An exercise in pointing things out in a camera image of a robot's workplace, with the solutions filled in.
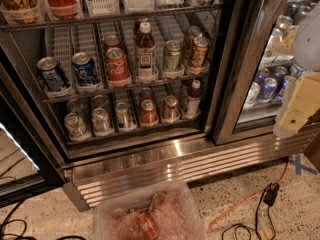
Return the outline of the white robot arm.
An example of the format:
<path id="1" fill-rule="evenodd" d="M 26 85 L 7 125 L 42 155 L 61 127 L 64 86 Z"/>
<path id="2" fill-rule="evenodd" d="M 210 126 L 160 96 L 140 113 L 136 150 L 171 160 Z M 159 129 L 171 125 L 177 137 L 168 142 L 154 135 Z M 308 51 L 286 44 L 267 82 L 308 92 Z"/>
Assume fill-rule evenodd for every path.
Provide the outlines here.
<path id="1" fill-rule="evenodd" d="M 320 109 L 320 3 L 301 22 L 293 44 L 295 62 L 305 73 L 284 91 L 273 133 L 288 138 L 298 133 Z"/>

